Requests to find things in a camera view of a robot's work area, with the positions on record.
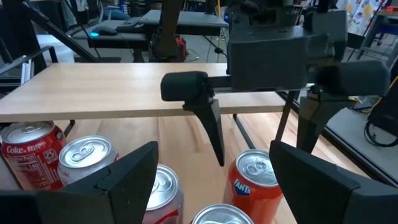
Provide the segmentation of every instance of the can lid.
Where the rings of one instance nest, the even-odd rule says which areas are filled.
[[[242,210],[232,205],[215,204],[204,208],[192,224],[254,224]]]
[[[88,167],[102,161],[112,150],[102,136],[85,136],[68,143],[60,152],[60,162],[70,168]]]
[[[236,167],[248,181],[261,187],[278,185],[269,154],[266,151],[250,149],[240,153]]]
[[[38,140],[53,130],[52,121],[16,123],[2,133],[2,141],[9,144],[22,144]]]
[[[155,210],[167,205],[173,200],[178,191],[178,177],[175,172],[165,166],[158,165],[152,193],[150,193],[147,211]]]

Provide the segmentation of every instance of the soda can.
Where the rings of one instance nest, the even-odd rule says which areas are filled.
[[[61,150],[58,175],[68,185],[112,164],[118,157],[119,153],[105,137],[85,136]]]
[[[183,192],[175,172],[158,165],[143,224],[182,224]]]
[[[271,224],[282,197],[268,152],[244,151],[229,167],[223,203],[240,208],[255,224]]]
[[[63,187],[57,167],[65,144],[63,132],[52,121],[16,123],[2,133],[2,153],[11,169],[37,190]]]
[[[232,205],[223,203],[210,205],[195,216],[191,224],[254,224],[248,215]]]

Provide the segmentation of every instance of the coke logo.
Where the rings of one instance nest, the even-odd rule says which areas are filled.
[[[10,154],[22,154],[24,153],[23,148],[18,148],[16,146],[7,146],[6,151]]]

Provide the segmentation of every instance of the silver can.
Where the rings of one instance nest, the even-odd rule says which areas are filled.
[[[59,156],[58,175],[64,185],[80,180],[116,161],[119,153],[102,136],[85,136],[68,143]]]
[[[242,210],[222,203],[204,208],[191,222],[191,224],[210,223],[254,224]]]
[[[183,192],[175,172],[158,165],[143,224],[182,224]]]

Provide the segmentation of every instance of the coca-cola can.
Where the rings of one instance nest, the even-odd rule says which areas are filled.
[[[232,205],[223,203],[210,205],[200,211],[191,224],[230,223],[254,224],[248,215]]]
[[[158,165],[143,224],[182,224],[183,192],[175,172]]]
[[[118,157],[119,153],[105,137],[85,136],[61,150],[58,175],[68,185],[112,164]]]
[[[2,153],[14,172],[21,172],[33,189],[63,187],[57,174],[58,155],[66,144],[52,121],[16,123],[2,133]]]

